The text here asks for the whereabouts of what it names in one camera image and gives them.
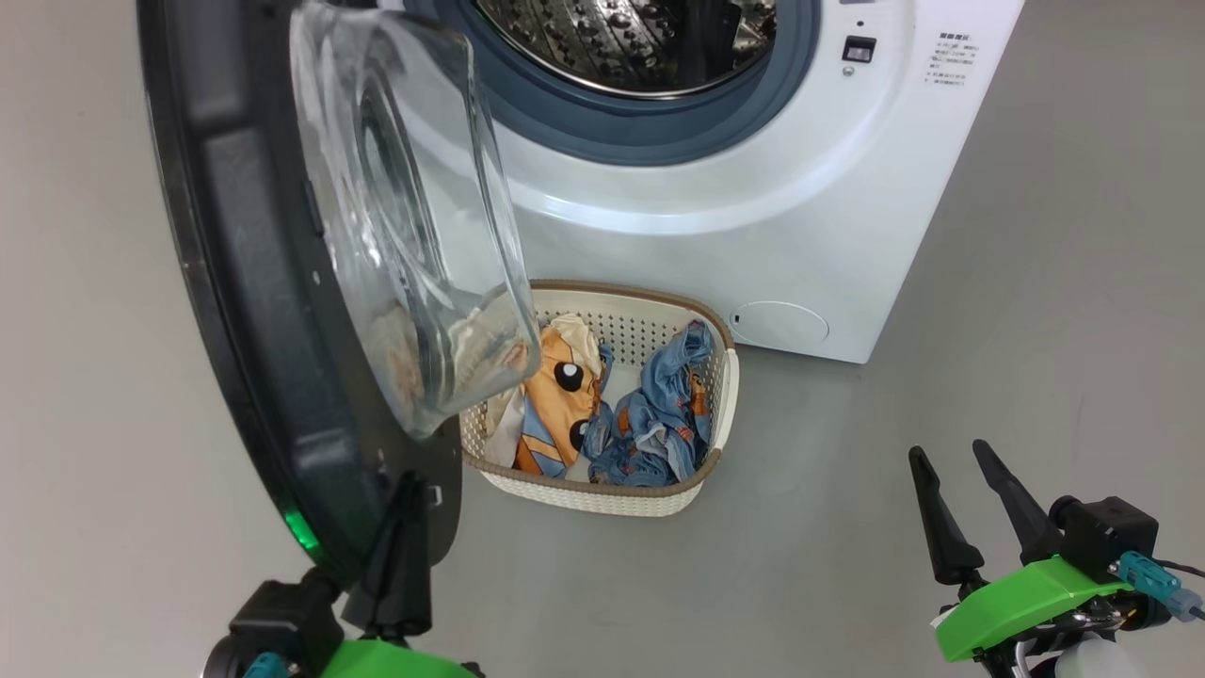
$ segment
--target white plastic basket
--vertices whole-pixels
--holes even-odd
[[[533,281],[531,288],[541,320],[568,312],[581,314],[594,332],[611,344],[615,362],[621,366],[643,367],[648,355],[664,347],[675,332],[692,319],[701,319],[712,338],[711,358],[700,376],[711,401],[711,452],[694,477],[668,488],[623,488],[541,478],[484,460],[486,406],[481,405],[460,414],[465,464],[506,493],[557,507],[649,518],[684,509],[719,462],[736,412],[740,366],[728,328],[711,308],[671,294],[562,279]]]

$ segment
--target concrete floor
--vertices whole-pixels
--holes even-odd
[[[0,0],[0,674],[192,676],[301,552],[211,377],[175,264],[131,2]],[[1205,564],[1205,5],[1025,8],[865,367],[741,354],[736,430],[674,519],[465,483],[419,645],[494,677],[969,677],[942,664],[904,453],[1018,564],[970,455],[1042,502],[1117,494]],[[1123,642],[1199,676],[1205,625]]]

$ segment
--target green plastic bracket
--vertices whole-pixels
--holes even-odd
[[[347,641],[330,660],[322,678],[474,678],[454,661],[416,653],[384,641]]]
[[[977,648],[994,648],[1097,596],[1133,591],[1128,584],[1097,584],[1054,556],[1022,567],[966,596],[937,626],[937,647],[946,661],[964,661]]]

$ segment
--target clothing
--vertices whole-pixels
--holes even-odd
[[[560,337],[572,350],[572,362],[590,371],[595,377],[604,375],[602,360],[599,355],[599,341],[594,331],[586,324],[582,316],[577,313],[565,313],[552,318],[548,326],[553,326],[560,332]],[[493,437],[507,406],[515,399],[518,389],[510,389],[486,401],[486,436]]]
[[[527,415],[527,395],[522,388],[506,393],[510,402],[501,408],[501,414],[493,431],[487,431],[486,461],[505,466],[515,466],[515,454],[518,452],[519,437],[523,436],[523,420]]]
[[[572,343],[558,325],[566,328]],[[576,316],[562,316],[543,328],[540,348],[543,356],[540,370],[523,384],[522,436],[512,467],[564,478],[577,461],[586,430],[599,412],[607,364],[593,332]],[[598,366],[600,372],[587,365]]]
[[[693,320],[654,352],[641,388],[612,412],[602,403],[584,432],[592,483],[660,488],[692,478],[707,456],[711,414],[696,371],[711,356],[711,332]]]

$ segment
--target brown basket rim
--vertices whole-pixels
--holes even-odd
[[[733,342],[733,335],[728,330],[728,325],[724,324],[716,311],[710,307],[689,299],[687,296],[680,296],[677,294],[669,294],[666,291],[653,291],[651,289],[641,289],[639,287],[628,287],[624,284],[606,284],[601,282],[582,282],[578,279],[533,279],[531,289],[558,289],[565,291],[590,291],[596,294],[615,294],[618,296],[633,296],[636,299],[646,299],[649,301],[659,301],[663,303],[670,303],[674,306],[682,306],[706,318],[712,326],[719,331],[719,336],[724,343],[725,352],[733,352],[736,348],[736,343]],[[563,481],[559,478],[543,478],[540,476],[531,476],[530,473],[523,473],[522,471],[516,471],[513,468],[506,468],[505,466],[499,466],[488,461],[478,460],[472,455],[462,455],[464,458],[464,464],[476,468],[482,473],[492,473],[494,476],[500,476],[502,478],[509,478],[511,481],[518,481],[519,483],[529,483],[531,485],[540,485],[542,488],[553,488],[556,490],[568,490],[570,493],[581,493],[583,495],[604,495],[610,497],[648,497],[648,499],[666,499],[675,495],[681,495],[696,485],[703,484],[704,481],[711,476],[712,470],[719,464],[719,458],[723,456],[722,448],[712,448],[707,454],[706,461],[703,462],[703,467],[690,477],[686,483],[678,483],[676,485],[669,485],[666,488],[624,488],[622,485],[594,485],[592,483],[577,483],[574,481]]]

